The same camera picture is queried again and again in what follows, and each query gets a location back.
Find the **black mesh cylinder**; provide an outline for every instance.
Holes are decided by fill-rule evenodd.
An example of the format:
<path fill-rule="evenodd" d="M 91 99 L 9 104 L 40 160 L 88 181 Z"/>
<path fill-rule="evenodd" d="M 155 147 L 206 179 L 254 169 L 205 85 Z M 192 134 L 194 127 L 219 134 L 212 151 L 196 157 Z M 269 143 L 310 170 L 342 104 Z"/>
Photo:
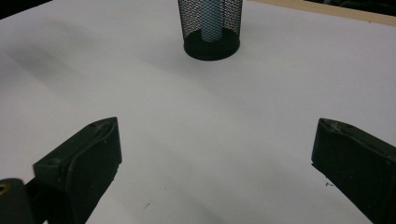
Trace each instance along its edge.
<path fill-rule="evenodd" d="M 239 48 L 242 0 L 178 0 L 184 50 L 192 58 L 215 61 Z"/>

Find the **white table surface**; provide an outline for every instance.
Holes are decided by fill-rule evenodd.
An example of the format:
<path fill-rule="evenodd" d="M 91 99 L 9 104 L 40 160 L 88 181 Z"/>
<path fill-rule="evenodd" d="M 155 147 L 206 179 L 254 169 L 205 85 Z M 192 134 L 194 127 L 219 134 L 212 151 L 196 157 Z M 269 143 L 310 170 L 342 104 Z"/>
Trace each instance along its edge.
<path fill-rule="evenodd" d="M 396 145 L 396 28 L 244 2 L 241 47 L 183 50 L 176 0 L 55 0 L 0 21 L 0 179 L 116 116 L 89 224 L 370 223 L 311 166 L 319 118 Z"/>

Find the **mesh pencil cup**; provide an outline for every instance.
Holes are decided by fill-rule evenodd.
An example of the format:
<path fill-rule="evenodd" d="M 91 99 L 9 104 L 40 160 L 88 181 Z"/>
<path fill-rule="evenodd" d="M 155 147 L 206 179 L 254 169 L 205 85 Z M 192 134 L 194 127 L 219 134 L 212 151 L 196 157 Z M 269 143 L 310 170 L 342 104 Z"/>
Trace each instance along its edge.
<path fill-rule="evenodd" d="M 239 48 L 242 0 L 178 0 L 184 50 L 192 58 L 215 61 Z"/>

